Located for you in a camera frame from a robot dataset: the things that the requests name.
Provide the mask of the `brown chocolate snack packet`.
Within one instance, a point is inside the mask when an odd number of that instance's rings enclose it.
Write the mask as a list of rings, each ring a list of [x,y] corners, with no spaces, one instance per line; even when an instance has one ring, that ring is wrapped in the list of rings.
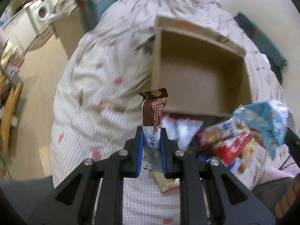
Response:
[[[142,97],[143,167],[162,172],[160,148],[162,111],[168,99],[166,88],[139,93]]]

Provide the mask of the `white patterned bed duvet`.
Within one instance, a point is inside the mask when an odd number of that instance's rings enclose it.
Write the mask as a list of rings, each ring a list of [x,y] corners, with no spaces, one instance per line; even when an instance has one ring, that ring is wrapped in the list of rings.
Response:
[[[283,90],[261,53],[216,0],[119,0],[79,41],[55,93],[51,134],[53,184],[83,160],[120,150],[141,124],[140,92],[149,88],[158,15],[211,29],[246,52],[251,99],[283,100]]]

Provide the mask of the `open cardboard box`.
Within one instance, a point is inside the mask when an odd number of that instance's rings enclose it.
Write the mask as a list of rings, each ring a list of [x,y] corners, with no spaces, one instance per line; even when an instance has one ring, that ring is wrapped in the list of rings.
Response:
[[[251,104],[244,48],[186,20],[156,17],[151,89],[166,88],[166,113],[230,116]]]

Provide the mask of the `white washing machine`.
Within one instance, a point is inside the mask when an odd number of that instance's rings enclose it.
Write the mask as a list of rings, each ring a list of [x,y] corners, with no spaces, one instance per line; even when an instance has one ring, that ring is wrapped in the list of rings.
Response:
[[[46,20],[51,14],[48,0],[33,1],[27,7],[28,15],[38,34],[41,34],[47,27]]]

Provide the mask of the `teal cushion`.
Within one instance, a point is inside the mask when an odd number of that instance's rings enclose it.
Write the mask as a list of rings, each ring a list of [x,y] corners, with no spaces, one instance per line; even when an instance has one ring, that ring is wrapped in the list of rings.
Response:
[[[93,30],[102,14],[117,0],[75,0],[85,33]]]

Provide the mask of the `light blue snack bag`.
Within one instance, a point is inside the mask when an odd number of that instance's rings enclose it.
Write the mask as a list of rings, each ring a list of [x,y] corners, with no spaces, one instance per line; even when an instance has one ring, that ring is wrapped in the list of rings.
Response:
[[[278,100],[270,100],[241,106],[233,114],[245,121],[249,128],[260,132],[263,146],[274,160],[277,149],[284,144],[288,128],[288,107]]]

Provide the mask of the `pink wafer snack packet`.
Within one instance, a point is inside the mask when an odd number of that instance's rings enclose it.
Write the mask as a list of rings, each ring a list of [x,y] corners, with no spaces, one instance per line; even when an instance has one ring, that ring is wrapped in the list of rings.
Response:
[[[166,179],[160,172],[153,173],[154,179],[162,193],[162,196],[170,196],[179,193],[180,184],[179,179]]]

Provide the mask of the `red snack bag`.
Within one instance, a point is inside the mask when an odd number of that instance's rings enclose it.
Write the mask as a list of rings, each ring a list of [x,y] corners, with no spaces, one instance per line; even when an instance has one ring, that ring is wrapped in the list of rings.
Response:
[[[239,118],[200,129],[196,133],[201,148],[210,151],[229,166],[253,139],[248,125]]]

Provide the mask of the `white silver snack bag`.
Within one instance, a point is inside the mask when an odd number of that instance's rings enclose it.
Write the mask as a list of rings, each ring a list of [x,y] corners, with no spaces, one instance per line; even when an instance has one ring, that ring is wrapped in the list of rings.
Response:
[[[175,118],[170,114],[166,114],[162,118],[162,127],[166,129],[168,139],[176,141],[181,150],[187,149],[203,123],[203,120]]]

